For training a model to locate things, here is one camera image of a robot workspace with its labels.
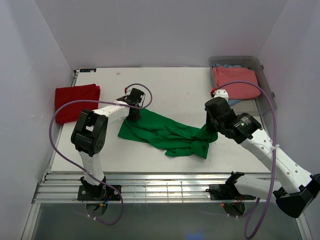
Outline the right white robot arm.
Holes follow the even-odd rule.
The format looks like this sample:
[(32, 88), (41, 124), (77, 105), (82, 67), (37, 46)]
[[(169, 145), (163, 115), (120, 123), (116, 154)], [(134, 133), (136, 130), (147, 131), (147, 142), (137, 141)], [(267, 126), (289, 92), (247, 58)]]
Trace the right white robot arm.
[(211, 185), (210, 194), (221, 200), (251, 196), (270, 198), (286, 215), (298, 218), (320, 192), (320, 175), (311, 174), (293, 161), (278, 145), (273, 144), (262, 125), (250, 114), (235, 114), (224, 89), (213, 92), (204, 105), (207, 130), (220, 133), (253, 154), (268, 168), (276, 182), (232, 172), (223, 184)]

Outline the green t-shirt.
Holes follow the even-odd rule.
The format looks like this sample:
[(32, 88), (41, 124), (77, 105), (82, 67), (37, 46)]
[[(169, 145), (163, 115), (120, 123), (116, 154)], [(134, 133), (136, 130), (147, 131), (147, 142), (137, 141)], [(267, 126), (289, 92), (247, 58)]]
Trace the green t-shirt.
[(123, 121), (118, 137), (149, 144), (165, 151), (168, 157), (195, 155), (206, 159), (210, 144), (218, 139), (218, 133), (207, 131), (206, 125), (202, 128), (185, 125), (148, 109), (140, 113), (141, 119), (136, 122)]

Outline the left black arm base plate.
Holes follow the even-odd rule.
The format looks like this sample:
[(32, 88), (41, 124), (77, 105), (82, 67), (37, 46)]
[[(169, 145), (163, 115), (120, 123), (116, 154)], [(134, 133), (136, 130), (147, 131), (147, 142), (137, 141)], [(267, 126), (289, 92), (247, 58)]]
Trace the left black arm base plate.
[(81, 185), (78, 189), (78, 201), (120, 201), (119, 193), (108, 186), (98, 187), (96, 189)]

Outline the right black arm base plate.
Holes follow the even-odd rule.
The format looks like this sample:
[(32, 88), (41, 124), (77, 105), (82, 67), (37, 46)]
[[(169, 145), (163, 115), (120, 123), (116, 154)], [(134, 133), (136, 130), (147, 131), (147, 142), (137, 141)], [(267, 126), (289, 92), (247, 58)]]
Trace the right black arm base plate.
[(240, 194), (234, 186), (226, 184), (210, 184), (205, 190), (211, 200), (255, 200), (256, 197), (248, 194)]

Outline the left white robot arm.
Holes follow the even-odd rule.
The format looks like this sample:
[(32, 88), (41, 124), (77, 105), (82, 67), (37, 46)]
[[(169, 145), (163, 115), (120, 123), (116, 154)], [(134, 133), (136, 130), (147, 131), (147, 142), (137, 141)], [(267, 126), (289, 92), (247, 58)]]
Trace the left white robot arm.
[(106, 195), (105, 175), (102, 170), (100, 152), (104, 147), (107, 128), (112, 123), (128, 118), (136, 122), (141, 118), (140, 107), (145, 93), (132, 88), (129, 94), (124, 95), (112, 105), (81, 111), (71, 135), (71, 142), (78, 151), (85, 175), (80, 179), (85, 191), (95, 200)]

